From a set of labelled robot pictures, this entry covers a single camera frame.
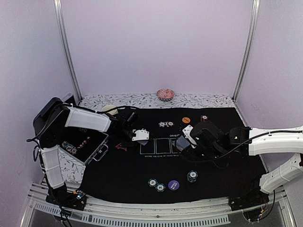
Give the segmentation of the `single blue playing card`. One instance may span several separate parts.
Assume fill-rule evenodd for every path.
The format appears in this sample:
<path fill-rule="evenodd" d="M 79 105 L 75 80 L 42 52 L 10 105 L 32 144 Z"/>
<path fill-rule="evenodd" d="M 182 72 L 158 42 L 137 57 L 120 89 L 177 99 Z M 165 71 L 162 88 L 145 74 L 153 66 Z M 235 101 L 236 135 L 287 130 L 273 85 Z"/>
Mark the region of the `single blue playing card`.
<path fill-rule="evenodd" d="M 138 142 L 139 144 L 145 146 L 145 145 L 149 142 L 149 140 L 138 140 L 137 142 Z"/>

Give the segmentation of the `orange hundred chip stack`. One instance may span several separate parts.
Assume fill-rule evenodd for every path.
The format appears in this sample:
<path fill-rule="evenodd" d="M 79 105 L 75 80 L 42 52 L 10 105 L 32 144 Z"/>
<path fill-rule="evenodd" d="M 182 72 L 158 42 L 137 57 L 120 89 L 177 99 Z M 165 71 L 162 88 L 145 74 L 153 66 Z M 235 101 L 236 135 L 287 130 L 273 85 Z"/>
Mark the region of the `orange hundred chip stack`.
<path fill-rule="evenodd" d="M 207 120 L 208 120 L 208 116 L 201 115 L 201 119 L 200 119 L 201 122 L 206 122 Z"/>

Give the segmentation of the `blue playing card deck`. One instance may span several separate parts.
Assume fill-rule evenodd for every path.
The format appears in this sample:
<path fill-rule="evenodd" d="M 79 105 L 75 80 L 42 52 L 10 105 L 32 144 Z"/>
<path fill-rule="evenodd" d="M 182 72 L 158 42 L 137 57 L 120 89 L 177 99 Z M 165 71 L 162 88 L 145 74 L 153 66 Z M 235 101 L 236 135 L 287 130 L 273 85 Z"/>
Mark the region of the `blue playing card deck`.
<path fill-rule="evenodd" d="M 184 149 L 188 148 L 189 146 L 191 146 L 190 142 L 183 136 L 180 136 L 179 138 L 176 139 L 175 147 L 177 148 L 178 151 L 182 152 Z"/>

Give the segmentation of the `orange big blind button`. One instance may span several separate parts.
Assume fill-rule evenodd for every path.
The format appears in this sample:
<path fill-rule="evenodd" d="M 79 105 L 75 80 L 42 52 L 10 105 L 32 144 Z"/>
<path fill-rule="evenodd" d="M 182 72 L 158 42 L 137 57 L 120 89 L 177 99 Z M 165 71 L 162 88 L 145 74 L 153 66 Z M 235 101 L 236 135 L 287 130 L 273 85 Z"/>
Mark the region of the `orange big blind button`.
<path fill-rule="evenodd" d="M 188 117 L 183 117 L 182 122 L 185 123 L 185 124 L 189 124 L 191 122 L 191 120 Z"/>

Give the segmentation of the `green blue chip stack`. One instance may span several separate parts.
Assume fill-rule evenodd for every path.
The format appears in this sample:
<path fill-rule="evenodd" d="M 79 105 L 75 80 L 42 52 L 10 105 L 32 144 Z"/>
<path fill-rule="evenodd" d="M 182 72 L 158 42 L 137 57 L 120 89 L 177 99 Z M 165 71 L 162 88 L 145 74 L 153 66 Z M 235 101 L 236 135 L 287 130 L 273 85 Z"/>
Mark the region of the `green blue chip stack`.
<path fill-rule="evenodd" d="M 194 183 L 198 178 L 198 173 L 196 171 L 189 171 L 188 174 L 187 174 L 187 180 L 190 182 L 190 183 Z"/>

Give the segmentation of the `blue white ten chip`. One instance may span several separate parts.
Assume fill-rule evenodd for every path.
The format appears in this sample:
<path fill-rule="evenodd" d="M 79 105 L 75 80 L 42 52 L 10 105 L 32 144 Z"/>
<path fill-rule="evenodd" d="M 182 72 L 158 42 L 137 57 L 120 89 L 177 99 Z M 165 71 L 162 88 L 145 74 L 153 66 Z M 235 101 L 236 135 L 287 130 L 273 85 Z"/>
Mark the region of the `blue white ten chip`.
<path fill-rule="evenodd" d="M 158 125 L 159 125 L 160 127 L 165 127 L 165 126 L 166 126 L 166 123 L 165 123 L 165 122 L 159 122 Z"/>

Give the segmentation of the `orange black hundred chip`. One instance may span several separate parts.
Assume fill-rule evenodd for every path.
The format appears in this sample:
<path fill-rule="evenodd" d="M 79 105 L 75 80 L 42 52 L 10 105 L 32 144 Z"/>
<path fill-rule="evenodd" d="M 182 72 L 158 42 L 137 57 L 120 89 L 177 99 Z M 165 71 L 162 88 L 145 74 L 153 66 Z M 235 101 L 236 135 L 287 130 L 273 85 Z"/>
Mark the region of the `orange black hundred chip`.
<path fill-rule="evenodd" d="M 174 123 L 173 122 L 165 122 L 165 125 L 167 127 L 173 127 L 174 126 Z"/>

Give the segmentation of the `purple small blind button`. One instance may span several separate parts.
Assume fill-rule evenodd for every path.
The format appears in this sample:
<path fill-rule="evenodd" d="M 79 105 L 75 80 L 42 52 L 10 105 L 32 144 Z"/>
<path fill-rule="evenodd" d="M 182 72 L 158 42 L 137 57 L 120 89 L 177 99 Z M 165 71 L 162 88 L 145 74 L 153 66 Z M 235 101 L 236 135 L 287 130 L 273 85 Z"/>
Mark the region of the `purple small blind button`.
<path fill-rule="evenodd" d="M 179 182 L 177 180 L 171 180 L 169 183 L 168 183 L 168 188 L 172 191 L 176 191 L 179 189 Z"/>

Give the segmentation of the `blue green fifty chip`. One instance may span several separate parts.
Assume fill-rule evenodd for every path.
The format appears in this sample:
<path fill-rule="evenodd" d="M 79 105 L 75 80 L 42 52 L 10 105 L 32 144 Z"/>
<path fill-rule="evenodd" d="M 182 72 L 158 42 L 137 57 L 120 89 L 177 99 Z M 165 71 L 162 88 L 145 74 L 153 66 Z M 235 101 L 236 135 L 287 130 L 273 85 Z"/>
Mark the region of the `blue green fifty chip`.
<path fill-rule="evenodd" d="M 149 179 L 149 180 L 148 180 L 148 185 L 149 185 L 150 187 L 155 187 L 157 184 L 158 184 L 158 182 L 157 182 L 156 179 Z"/>

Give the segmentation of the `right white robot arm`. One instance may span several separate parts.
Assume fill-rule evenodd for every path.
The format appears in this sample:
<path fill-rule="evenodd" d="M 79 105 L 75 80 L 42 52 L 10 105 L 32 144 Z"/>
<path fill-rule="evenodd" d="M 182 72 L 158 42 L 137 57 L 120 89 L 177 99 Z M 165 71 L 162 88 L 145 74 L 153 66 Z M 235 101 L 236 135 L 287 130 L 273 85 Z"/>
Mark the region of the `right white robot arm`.
<path fill-rule="evenodd" d="M 261 156 L 265 163 L 277 156 L 276 167 L 263 174 L 257 187 L 245 195 L 248 206 L 255 206 L 263 199 L 263 193 L 272 193 L 303 173 L 303 128 L 259 129 L 234 127 L 223 132 L 211 121 L 195 126 L 187 125 L 182 134 L 192 150 L 186 156 L 192 162 L 212 162 L 228 158 L 233 152 L 250 157 Z"/>

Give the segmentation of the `black poker table mat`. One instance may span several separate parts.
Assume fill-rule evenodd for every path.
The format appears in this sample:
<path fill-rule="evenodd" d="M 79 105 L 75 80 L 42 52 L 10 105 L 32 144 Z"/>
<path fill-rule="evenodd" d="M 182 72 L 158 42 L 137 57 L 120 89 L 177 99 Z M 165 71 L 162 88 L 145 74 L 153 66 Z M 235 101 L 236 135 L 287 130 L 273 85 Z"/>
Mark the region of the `black poker table mat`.
<path fill-rule="evenodd" d="M 121 139 L 109 138 L 109 150 L 98 162 L 86 166 L 80 190 L 86 194 L 110 202 L 164 204 L 190 202 L 228 196 L 244 196 L 251 182 L 266 170 L 258 156 L 234 157 L 227 161 L 194 164 L 178 155 L 173 142 L 180 134 L 183 117 L 191 124 L 200 122 L 201 115 L 208 116 L 216 127 L 229 132 L 243 122 L 234 108 L 169 108 L 140 109 L 134 123 L 136 129 L 146 129 L 151 141 L 145 146 L 135 144 L 127 151 L 116 149 Z M 160 127 L 159 122 L 173 122 L 173 127 Z M 194 183 L 187 180 L 189 171 L 196 171 Z M 164 192 L 148 185 L 149 179 L 156 179 L 165 185 Z M 179 189 L 168 188 L 171 180 L 177 180 Z"/>

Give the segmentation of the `red patterned small bowl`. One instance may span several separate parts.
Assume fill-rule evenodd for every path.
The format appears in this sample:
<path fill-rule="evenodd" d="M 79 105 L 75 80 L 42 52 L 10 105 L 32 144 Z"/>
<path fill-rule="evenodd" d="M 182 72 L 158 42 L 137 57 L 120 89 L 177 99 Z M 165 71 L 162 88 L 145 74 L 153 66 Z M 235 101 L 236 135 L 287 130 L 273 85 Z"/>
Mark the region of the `red patterned small bowl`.
<path fill-rule="evenodd" d="M 175 96 L 175 92 L 171 89 L 160 89 L 157 91 L 157 97 L 163 102 L 171 101 Z"/>

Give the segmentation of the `front aluminium rail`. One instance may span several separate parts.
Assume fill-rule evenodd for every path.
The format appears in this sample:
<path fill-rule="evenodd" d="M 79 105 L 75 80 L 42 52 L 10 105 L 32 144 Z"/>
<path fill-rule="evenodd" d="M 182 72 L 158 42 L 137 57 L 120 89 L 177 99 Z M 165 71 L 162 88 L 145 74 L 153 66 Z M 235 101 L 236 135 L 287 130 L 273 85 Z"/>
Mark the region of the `front aluminium rail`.
<path fill-rule="evenodd" d="M 88 197 L 83 211 L 69 209 L 70 221 L 107 227 L 296 227 L 283 187 L 270 196 L 263 220 L 249 221 L 246 212 L 259 207 L 233 211 L 228 198 L 207 199 L 175 204 L 123 204 Z"/>

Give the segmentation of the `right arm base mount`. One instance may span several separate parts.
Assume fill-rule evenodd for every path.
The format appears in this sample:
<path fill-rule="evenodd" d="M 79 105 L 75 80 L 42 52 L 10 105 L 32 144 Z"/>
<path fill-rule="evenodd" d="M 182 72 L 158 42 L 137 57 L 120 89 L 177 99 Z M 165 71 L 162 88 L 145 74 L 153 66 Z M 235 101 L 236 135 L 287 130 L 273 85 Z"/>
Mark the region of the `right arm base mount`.
<path fill-rule="evenodd" d="M 242 210 L 242 214 L 248 222 L 260 221 L 268 209 L 268 202 L 268 194 L 259 190 L 252 190 L 241 197 L 229 198 L 231 210 Z"/>

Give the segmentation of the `aluminium frame post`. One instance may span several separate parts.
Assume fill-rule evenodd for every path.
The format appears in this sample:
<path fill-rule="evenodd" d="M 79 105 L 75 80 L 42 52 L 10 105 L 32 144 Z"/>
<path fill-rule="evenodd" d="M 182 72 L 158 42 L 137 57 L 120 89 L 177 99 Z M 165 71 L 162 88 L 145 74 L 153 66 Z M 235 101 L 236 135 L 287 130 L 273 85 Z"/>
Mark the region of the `aluminium frame post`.
<path fill-rule="evenodd" d="M 69 48 L 69 43 L 68 43 L 68 37 L 66 33 L 66 28 L 65 28 L 65 23 L 64 23 L 64 16 L 63 16 L 63 10 L 62 10 L 62 1 L 61 0 L 54 0 L 54 10 L 56 14 L 56 20 L 57 20 L 57 25 L 59 29 L 59 34 L 61 37 L 62 41 L 62 47 L 65 55 L 65 59 L 67 62 L 69 74 L 71 77 L 71 83 L 74 89 L 75 93 L 75 99 L 80 102 L 82 100 L 82 93 L 80 90 L 79 82 L 75 73 L 72 57 L 71 57 L 71 51 Z"/>
<path fill-rule="evenodd" d="M 246 69 L 249 63 L 249 58 L 250 58 L 250 52 L 253 46 L 253 39 L 254 39 L 254 34 L 255 30 L 257 27 L 257 22 L 258 22 L 258 13 L 259 13 L 259 7 L 260 7 L 260 0 L 253 0 L 252 1 L 252 9 L 251 9 L 251 16 L 250 16 L 250 23 L 249 23 L 249 29 L 248 29 L 248 36 L 247 36 L 247 41 L 245 44 L 244 48 L 244 55 L 242 58 L 241 62 L 241 67 L 238 75 L 238 79 L 236 82 L 236 86 L 232 95 L 232 100 L 236 103 L 240 92 L 241 92 L 241 87 L 244 82 L 244 77 L 246 73 Z"/>

